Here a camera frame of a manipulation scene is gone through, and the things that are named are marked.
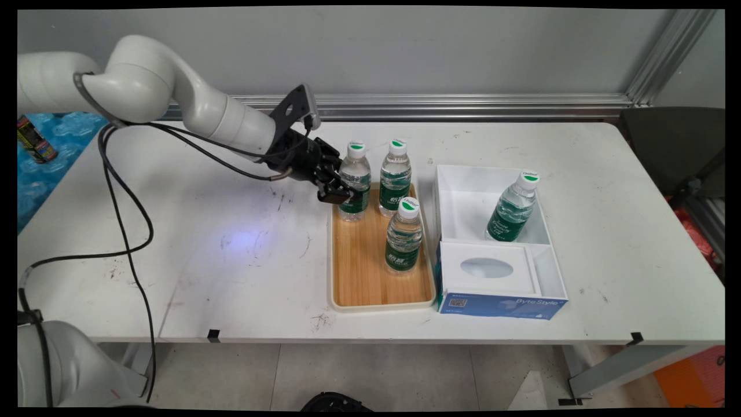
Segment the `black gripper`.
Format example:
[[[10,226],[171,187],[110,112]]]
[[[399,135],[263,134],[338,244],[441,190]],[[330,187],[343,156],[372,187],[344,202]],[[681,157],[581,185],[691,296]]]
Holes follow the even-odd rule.
[[[286,130],[271,145],[266,164],[280,173],[291,169],[289,177],[317,183],[317,199],[342,205],[354,197],[354,188],[340,176],[343,159],[339,151],[319,137],[309,139],[296,130]]]

